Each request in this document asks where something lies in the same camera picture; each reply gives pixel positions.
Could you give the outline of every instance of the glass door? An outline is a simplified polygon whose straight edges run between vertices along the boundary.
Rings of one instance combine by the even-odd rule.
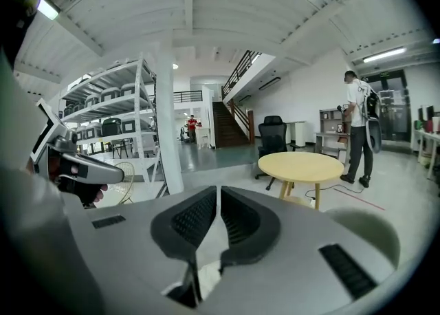
[[[379,117],[382,139],[410,142],[410,98],[404,71],[383,72],[370,76],[368,83],[377,92],[382,103],[382,112]]]

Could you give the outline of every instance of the person in red shirt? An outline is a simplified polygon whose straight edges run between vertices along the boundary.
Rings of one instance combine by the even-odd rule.
[[[197,121],[194,119],[194,115],[188,120],[188,136],[190,137],[190,142],[195,142],[195,125]]]

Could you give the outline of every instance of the red line on floor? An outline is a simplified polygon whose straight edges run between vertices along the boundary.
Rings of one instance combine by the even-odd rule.
[[[375,208],[379,208],[380,210],[385,211],[384,208],[381,208],[380,206],[377,206],[377,205],[372,204],[372,203],[370,203],[370,202],[366,202],[365,200],[361,199],[360,197],[356,197],[356,196],[354,196],[354,195],[351,195],[351,194],[345,193],[344,191],[340,191],[339,189],[336,189],[336,188],[333,188],[333,189],[334,189],[335,191],[338,191],[339,193],[342,193],[342,194],[348,195],[349,197],[354,197],[355,199],[360,200],[361,202],[364,202],[365,204],[368,204],[368,205],[374,206]]]

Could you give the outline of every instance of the staircase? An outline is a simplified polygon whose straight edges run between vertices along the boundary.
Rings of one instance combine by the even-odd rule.
[[[215,146],[217,148],[249,144],[248,137],[222,102],[213,102],[212,110],[215,118]]]

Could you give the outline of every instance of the round table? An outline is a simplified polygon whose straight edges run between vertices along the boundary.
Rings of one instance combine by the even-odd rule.
[[[268,175],[283,181],[280,199],[290,196],[294,182],[315,184],[315,209],[319,210],[320,183],[339,177],[344,165],[337,159],[320,153],[271,153],[258,161],[258,167]]]

